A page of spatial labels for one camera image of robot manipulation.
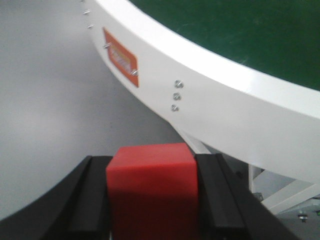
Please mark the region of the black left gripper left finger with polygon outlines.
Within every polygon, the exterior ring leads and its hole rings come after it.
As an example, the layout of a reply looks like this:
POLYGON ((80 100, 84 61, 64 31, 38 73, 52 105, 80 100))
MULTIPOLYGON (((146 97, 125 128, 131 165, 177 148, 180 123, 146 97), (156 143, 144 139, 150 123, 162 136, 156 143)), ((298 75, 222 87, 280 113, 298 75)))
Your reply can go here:
POLYGON ((111 156, 86 156, 43 196, 0 222, 2 240, 109 240, 106 167, 111 156))

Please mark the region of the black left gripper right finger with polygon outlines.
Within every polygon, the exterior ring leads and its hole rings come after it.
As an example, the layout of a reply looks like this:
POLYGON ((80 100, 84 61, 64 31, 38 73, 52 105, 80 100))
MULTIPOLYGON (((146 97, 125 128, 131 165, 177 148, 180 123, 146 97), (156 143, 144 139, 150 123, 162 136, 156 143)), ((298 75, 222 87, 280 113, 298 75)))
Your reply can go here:
POLYGON ((296 240, 243 185, 223 156, 196 154, 202 240, 296 240))

